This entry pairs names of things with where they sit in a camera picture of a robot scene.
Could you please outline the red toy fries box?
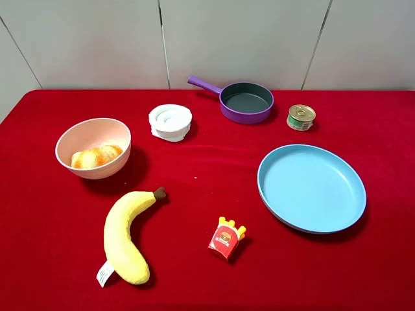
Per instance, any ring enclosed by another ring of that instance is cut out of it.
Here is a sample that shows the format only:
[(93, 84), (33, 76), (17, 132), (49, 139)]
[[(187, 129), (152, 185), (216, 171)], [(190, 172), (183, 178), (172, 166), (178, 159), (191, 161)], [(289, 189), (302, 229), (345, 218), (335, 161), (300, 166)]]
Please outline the red toy fries box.
[(236, 227), (234, 220), (227, 220), (221, 216), (207, 248), (228, 261), (239, 242), (245, 237), (245, 233), (245, 226)]

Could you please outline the red tablecloth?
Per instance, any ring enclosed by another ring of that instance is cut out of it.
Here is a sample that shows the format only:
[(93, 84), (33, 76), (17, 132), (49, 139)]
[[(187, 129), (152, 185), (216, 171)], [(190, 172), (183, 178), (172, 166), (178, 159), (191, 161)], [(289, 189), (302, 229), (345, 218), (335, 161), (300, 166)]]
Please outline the red tablecloth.
[[(262, 124), (224, 118), (199, 90), (36, 90), (1, 123), (2, 310), (413, 310), (414, 93), (276, 91)], [(172, 143), (151, 133), (163, 104), (190, 109)], [(293, 105), (313, 108), (307, 131), (287, 125)], [(132, 133), (117, 174), (80, 179), (56, 159), (74, 124), (109, 117)], [(334, 235), (277, 220), (257, 190), (257, 168), (285, 144), (312, 144), (360, 175), (362, 218)], [(113, 203), (132, 190), (168, 196), (139, 215), (132, 238), (150, 280), (113, 275), (101, 287), (102, 236)], [(245, 226), (228, 261), (208, 249), (219, 218)]]

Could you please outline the yellow plush banana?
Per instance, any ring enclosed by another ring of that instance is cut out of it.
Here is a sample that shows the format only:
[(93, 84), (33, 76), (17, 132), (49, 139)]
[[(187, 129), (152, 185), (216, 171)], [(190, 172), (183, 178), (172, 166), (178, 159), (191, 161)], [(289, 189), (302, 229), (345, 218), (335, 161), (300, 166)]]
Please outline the yellow plush banana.
[(100, 286), (104, 286), (114, 272), (133, 285), (149, 280), (148, 264), (132, 242), (130, 227), (139, 214), (164, 197), (165, 189), (160, 187), (154, 192), (129, 192), (114, 203), (104, 224), (106, 262), (97, 273)]

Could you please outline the white round lidded container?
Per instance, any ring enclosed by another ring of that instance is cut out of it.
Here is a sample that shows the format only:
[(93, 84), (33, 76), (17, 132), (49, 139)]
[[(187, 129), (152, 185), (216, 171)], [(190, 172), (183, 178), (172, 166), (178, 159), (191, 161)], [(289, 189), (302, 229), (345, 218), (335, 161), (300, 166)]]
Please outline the white round lidded container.
[(182, 141), (190, 130), (192, 117), (187, 107), (163, 104), (149, 113), (148, 120), (153, 136), (177, 143)]

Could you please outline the small gold-lid tin can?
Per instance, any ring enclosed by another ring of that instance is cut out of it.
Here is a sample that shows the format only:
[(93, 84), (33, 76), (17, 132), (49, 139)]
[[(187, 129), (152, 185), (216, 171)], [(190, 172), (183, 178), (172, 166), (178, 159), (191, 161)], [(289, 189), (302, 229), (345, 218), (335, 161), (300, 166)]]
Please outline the small gold-lid tin can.
[(313, 125), (316, 112), (313, 108), (306, 105), (293, 105), (289, 108), (287, 125), (293, 130), (307, 131)]

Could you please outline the pink ribbed bowl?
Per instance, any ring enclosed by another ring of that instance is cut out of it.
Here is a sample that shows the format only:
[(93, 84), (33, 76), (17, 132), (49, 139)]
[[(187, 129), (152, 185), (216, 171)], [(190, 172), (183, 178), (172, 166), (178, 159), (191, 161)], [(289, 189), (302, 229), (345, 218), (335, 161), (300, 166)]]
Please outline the pink ribbed bowl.
[[(55, 147), (55, 156), (63, 167), (81, 178), (107, 178), (126, 164), (131, 151), (131, 138), (129, 128), (121, 121), (111, 118), (89, 119), (62, 134)], [(71, 167), (71, 157), (75, 152), (110, 144), (120, 146), (123, 152), (109, 163), (90, 169)]]

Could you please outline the orange toy bread bun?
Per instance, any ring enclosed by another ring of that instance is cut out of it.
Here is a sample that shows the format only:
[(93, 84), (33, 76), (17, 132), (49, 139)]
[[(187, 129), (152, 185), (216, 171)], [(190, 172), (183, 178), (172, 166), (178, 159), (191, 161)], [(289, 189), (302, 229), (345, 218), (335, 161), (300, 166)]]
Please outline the orange toy bread bun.
[(90, 169), (103, 166), (121, 155), (123, 149), (118, 145), (104, 145), (75, 152), (71, 157), (71, 167)]

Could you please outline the blue oval plate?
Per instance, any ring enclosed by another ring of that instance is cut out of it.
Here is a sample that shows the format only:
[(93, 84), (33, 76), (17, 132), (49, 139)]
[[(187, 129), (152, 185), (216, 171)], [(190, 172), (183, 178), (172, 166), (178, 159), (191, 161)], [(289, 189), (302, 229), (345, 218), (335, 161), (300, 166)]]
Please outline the blue oval plate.
[(260, 197), (285, 225), (326, 235), (353, 226), (367, 195), (356, 171), (323, 148), (289, 144), (269, 152), (257, 171)]

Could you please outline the purple toy frying pan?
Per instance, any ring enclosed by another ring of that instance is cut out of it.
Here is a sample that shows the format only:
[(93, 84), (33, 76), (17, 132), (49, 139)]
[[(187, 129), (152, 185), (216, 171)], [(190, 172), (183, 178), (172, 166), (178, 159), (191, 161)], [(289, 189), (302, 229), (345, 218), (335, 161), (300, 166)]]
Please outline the purple toy frying pan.
[(220, 88), (195, 76), (190, 76), (187, 83), (217, 94), (222, 114), (239, 124), (265, 121), (274, 106), (273, 94), (259, 84), (237, 82)]

